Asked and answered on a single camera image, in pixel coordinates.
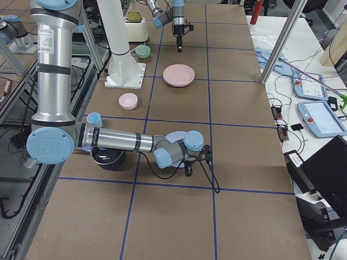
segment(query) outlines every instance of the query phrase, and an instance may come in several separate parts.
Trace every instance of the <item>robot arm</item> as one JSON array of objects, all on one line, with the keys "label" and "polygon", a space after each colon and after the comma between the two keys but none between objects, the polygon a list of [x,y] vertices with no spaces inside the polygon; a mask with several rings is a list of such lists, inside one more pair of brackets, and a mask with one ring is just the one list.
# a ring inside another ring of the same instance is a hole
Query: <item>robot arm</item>
[{"label": "robot arm", "polygon": [[185,29],[188,27],[188,31],[194,30],[194,25],[184,19],[184,0],[173,0],[172,8],[167,11],[163,11],[158,6],[157,0],[147,0],[146,3],[152,13],[153,23],[156,28],[172,21],[172,34],[176,37],[177,51],[181,53],[182,37],[187,34]]},{"label": "robot arm", "polygon": [[38,110],[31,118],[33,131],[27,140],[30,156],[44,164],[57,164],[66,160],[74,147],[91,145],[152,152],[160,168],[197,157],[204,142],[197,131],[171,143],[163,136],[94,128],[75,121],[69,103],[72,33],[81,8],[78,0],[31,0],[38,32]]},{"label": "robot arm", "polygon": [[0,39],[9,44],[13,39],[22,50],[27,50],[34,45],[21,20],[15,15],[0,17]]}]

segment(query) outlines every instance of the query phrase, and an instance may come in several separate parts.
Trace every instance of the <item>blue joint cap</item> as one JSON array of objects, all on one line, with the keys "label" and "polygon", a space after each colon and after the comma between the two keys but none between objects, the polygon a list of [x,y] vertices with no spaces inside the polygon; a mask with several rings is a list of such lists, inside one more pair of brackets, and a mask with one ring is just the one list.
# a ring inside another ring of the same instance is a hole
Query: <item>blue joint cap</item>
[{"label": "blue joint cap", "polygon": [[1,20],[4,20],[5,22],[20,22],[21,21],[19,17],[16,15],[4,15],[3,17],[1,17]]},{"label": "blue joint cap", "polygon": [[78,25],[77,29],[74,31],[74,33],[76,34],[81,34],[82,32],[84,32],[86,26],[84,24],[82,25]]},{"label": "blue joint cap", "polygon": [[153,152],[156,163],[160,169],[169,167],[172,165],[172,158],[170,154],[164,148],[158,148]]},{"label": "blue joint cap", "polygon": [[200,151],[204,146],[204,137],[198,131],[189,131],[183,138],[186,147],[192,151]]},{"label": "blue joint cap", "polygon": [[40,163],[58,164],[72,154],[74,141],[62,129],[42,127],[28,136],[27,151],[31,157]]},{"label": "blue joint cap", "polygon": [[159,29],[160,27],[163,27],[162,21],[156,17],[153,18],[153,23],[157,29]]},{"label": "blue joint cap", "polygon": [[77,0],[34,0],[39,6],[54,11],[63,11],[72,7]]},{"label": "blue joint cap", "polygon": [[173,7],[183,7],[184,6],[184,0],[173,0],[172,6]]},{"label": "blue joint cap", "polygon": [[2,40],[5,44],[9,44],[12,41],[10,38],[8,38],[4,34],[0,34],[0,40]]}]

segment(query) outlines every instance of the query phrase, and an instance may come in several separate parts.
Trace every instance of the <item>white label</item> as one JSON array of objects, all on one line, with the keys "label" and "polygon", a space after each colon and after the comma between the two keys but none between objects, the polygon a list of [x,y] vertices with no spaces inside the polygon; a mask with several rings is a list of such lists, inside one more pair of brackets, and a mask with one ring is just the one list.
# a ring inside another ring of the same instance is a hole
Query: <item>white label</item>
[{"label": "white label", "polygon": [[322,134],[343,132],[331,112],[323,103],[307,103],[305,107]]},{"label": "white label", "polygon": [[[311,75],[311,76],[319,80],[318,75]],[[304,75],[301,78],[303,79],[301,82],[301,85],[303,87],[303,94],[308,96],[316,96],[319,98],[323,97],[323,87],[320,84],[311,80],[306,75]]]},{"label": "white label", "polygon": [[54,54],[54,30],[37,30],[37,52]]},{"label": "white label", "polygon": [[296,153],[289,154],[289,157],[292,159],[292,162],[295,164],[297,168],[299,168],[300,165],[303,163],[303,161],[299,158],[299,156]]}]

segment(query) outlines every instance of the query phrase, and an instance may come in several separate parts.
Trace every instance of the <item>pink bowl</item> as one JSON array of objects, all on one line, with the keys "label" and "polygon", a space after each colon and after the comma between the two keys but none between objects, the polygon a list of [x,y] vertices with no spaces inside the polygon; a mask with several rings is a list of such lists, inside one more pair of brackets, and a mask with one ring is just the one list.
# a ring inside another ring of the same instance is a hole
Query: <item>pink bowl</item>
[{"label": "pink bowl", "polygon": [[132,110],[137,106],[138,98],[133,93],[125,93],[119,97],[119,104],[125,110]]},{"label": "pink bowl", "polygon": [[194,77],[194,70],[184,64],[168,66],[163,73],[164,81],[174,87],[187,86],[192,83]]}]

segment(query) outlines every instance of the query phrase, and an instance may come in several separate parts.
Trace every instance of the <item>black pot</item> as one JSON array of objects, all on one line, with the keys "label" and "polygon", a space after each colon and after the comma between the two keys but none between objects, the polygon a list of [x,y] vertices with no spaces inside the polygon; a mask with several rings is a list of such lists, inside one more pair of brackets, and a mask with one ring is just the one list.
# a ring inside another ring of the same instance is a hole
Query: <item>black pot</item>
[{"label": "black pot", "polygon": [[124,163],[126,152],[118,149],[92,147],[91,157],[101,168],[116,171]]}]

